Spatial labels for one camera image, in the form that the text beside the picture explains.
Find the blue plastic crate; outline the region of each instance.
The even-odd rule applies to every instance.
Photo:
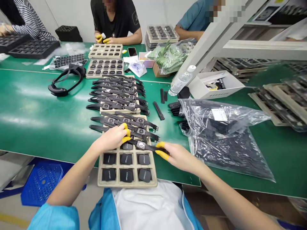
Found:
[[[22,205],[42,206],[65,174],[66,168],[60,163],[39,162],[21,193]]]

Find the water bottle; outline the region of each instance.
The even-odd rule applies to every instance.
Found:
[[[195,69],[196,66],[190,65],[188,71],[180,75],[173,84],[173,86],[169,89],[169,95],[176,96],[183,89],[183,87],[191,80],[191,78],[193,77],[192,73],[194,72]]]

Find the blue shirt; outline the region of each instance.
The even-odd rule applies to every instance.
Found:
[[[210,6],[213,6],[213,0],[198,0],[177,25],[188,31],[205,31],[210,24]]]
[[[186,215],[195,230],[203,230],[192,209],[183,196]],[[51,206],[44,204],[33,217],[28,230],[79,230],[80,222],[75,207]],[[105,188],[89,218],[90,230],[121,230],[116,205],[110,188]]]

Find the black t-shirt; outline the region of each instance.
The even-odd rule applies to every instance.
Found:
[[[91,0],[95,30],[109,37],[127,37],[140,28],[138,15],[132,0],[116,0],[115,17],[110,22],[102,0]]]

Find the smartphone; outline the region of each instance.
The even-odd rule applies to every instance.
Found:
[[[137,56],[137,50],[135,49],[135,47],[129,47],[128,48],[128,53],[129,53],[129,56],[132,57],[132,56]]]

